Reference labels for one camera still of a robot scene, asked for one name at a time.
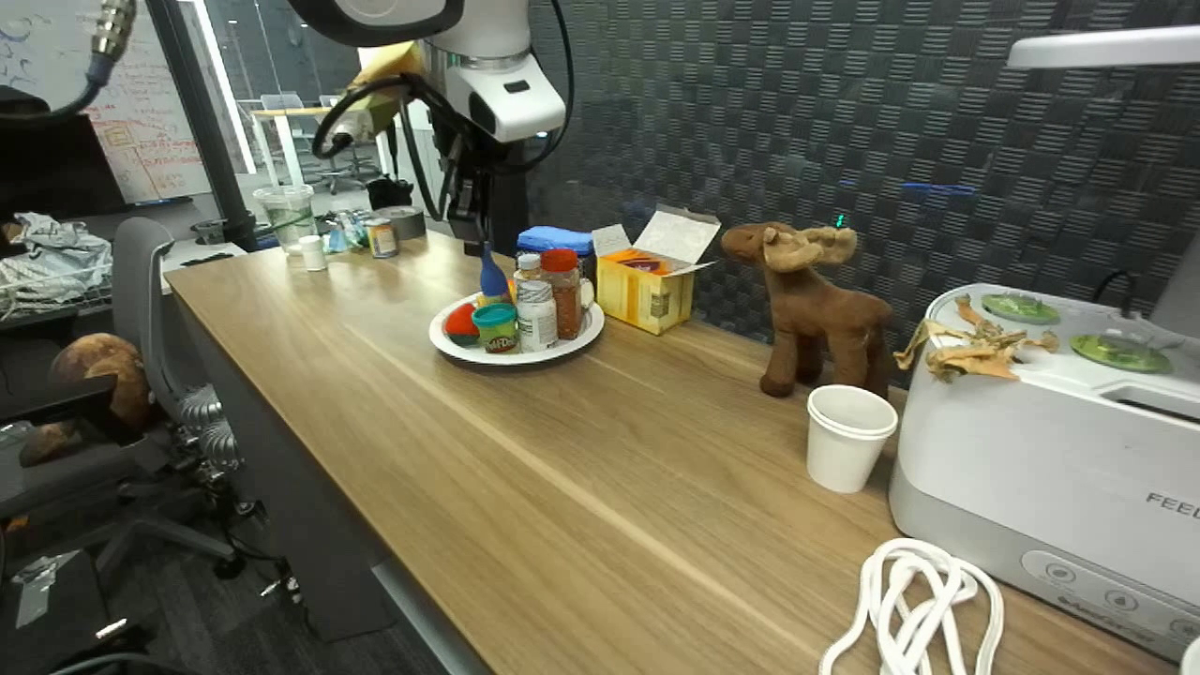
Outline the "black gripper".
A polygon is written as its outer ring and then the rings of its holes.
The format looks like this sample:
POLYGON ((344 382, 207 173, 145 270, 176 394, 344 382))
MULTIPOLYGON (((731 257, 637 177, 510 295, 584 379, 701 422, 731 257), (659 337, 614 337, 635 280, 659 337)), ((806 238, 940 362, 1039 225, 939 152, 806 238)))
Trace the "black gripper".
POLYGON ((565 102, 532 55, 457 59, 444 70, 444 99, 475 177, 529 173, 540 163, 529 144, 565 123, 565 102))

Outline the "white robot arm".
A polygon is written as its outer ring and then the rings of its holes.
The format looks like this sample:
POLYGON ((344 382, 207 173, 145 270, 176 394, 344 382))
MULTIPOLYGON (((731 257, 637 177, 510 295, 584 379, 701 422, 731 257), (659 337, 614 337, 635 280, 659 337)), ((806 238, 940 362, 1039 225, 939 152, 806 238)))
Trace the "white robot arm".
POLYGON ((361 70, 316 133, 320 158, 341 154, 362 137, 362 102, 392 90, 422 99, 490 145, 565 137, 571 102, 532 55, 529 0, 287 0, 321 38, 370 50, 361 70))

